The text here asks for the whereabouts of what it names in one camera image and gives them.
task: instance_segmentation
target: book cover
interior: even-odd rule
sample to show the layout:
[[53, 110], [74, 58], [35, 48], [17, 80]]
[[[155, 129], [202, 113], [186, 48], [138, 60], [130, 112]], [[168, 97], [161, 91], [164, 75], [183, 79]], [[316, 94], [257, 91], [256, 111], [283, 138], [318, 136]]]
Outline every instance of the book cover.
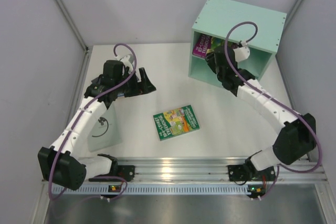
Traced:
[[168, 110], [153, 117], [160, 141], [200, 128], [191, 105]]
[[[200, 58], [205, 58], [206, 55], [212, 52], [216, 47], [224, 46], [224, 40], [210, 35], [201, 34], [193, 49], [193, 55]], [[228, 46], [232, 48], [238, 47], [236, 43], [228, 42]]]

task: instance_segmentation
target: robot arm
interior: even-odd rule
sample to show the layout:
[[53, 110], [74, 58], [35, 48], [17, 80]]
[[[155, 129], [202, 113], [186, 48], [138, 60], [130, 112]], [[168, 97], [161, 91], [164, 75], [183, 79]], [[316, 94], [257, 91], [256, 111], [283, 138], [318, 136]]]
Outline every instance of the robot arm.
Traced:
[[[259, 112], [273, 127], [278, 137], [273, 146], [253, 154], [245, 161], [245, 170], [249, 177], [255, 177], [259, 171], [273, 167], [280, 163], [292, 164], [304, 154], [316, 147], [316, 142], [308, 129], [289, 111], [283, 109], [274, 101], [266, 98], [263, 93], [270, 95], [250, 72], [238, 69], [237, 62], [247, 59], [249, 49], [246, 44], [240, 44], [238, 48], [228, 49], [229, 58], [238, 72], [253, 86], [262, 90], [262, 94], [243, 83], [233, 72], [224, 55], [222, 47], [208, 53], [206, 62], [217, 75], [223, 87], [231, 91], [236, 97], [241, 98]], [[316, 122], [312, 115], [302, 116], [316, 131]]]
[[[133, 70], [133, 56], [117, 57], [116, 60], [108, 60], [103, 66], [101, 74], [87, 87], [84, 98], [68, 126], [61, 136], [54, 141], [50, 148], [42, 147], [38, 153], [43, 178], [49, 180], [50, 170], [56, 153], [61, 149], [60, 156], [54, 171], [53, 183], [71, 190], [77, 190], [84, 180], [98, 175], [116, 173], [117, 160], [108, 155], [98, 155], [90, 158], [80, 158], [82, 148], [87, 144], [88, 136], [99, 120], [109, 109], [113, 101], [119, 96], [132, 97], [147, 94], [156, 90], [149, 81], [144, 68], [139, 68], [141, 81], [134, 74], [131, 79], [120, 88], [103, 95], [88, 107], [86, 105], [92, 98], [109, 90], [125, 80]], [[68, 136], [68, 141], [63, 148], [61, 145]]]

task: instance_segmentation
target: tabletop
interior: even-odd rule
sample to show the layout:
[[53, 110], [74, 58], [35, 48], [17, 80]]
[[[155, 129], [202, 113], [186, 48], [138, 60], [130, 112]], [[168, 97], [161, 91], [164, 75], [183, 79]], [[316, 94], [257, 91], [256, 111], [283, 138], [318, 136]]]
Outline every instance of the tabletop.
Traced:
[[[103, 64], [114, 58], [114, 45], [94, 46], [86, 74], [84, 93]], [[232, 93], [188, 77], [190, 44], [130, 45], [157, 90], [150, 94], [117, 99], [113, 104], [121, 142], [97, 153], [116, 157], [247, 157], [273, 145], [276, 133], [244, 101]], [[118, 47], [117, 53], [128, 54]], [[290, 105], [276, 60], [260, 81], [276, 99]], [[153, 115], [191, 105], [200, 129], [160, 141]]]

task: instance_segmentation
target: bookshelf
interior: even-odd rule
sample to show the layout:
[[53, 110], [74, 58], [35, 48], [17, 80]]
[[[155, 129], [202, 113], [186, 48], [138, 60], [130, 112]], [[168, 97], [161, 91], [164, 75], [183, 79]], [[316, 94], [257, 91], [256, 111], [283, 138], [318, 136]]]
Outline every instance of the bookshelf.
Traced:
[[[233, 26], [244, 21], [252, 21], [258, 25], [258, 34], [248, 44], [249, 58], [238, 63], [238, 67], [248, 70], [260, 80], [278, 51], [285, 20], [286, 13], [275, 10], [232, 0], [207, 0], [192, 27], [189, 76], [221, 87], [221, 83], [206, 61], [193, 55], [193, 48], [201, 34], [225, 39]], [[250, 38], [253, 34], [253, 26], [241, 26], [231, 34], [229, 41], [240, 42]]]

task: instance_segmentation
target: purple book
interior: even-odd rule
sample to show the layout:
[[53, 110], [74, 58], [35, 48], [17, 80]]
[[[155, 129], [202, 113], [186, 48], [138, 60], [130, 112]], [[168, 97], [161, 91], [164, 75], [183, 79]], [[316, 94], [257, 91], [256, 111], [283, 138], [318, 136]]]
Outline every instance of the purple book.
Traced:
[[[205, 58], [206, 54], [212, 52], [216, 47], [223, 46], [224, 40], [212, 37], [210, 35], [201, 34], [197, 43], [193, 49], [193, 55], [198, 56], [200, 58]], [[228, 46], [234, 47], [237, 45], [229, 41]]]

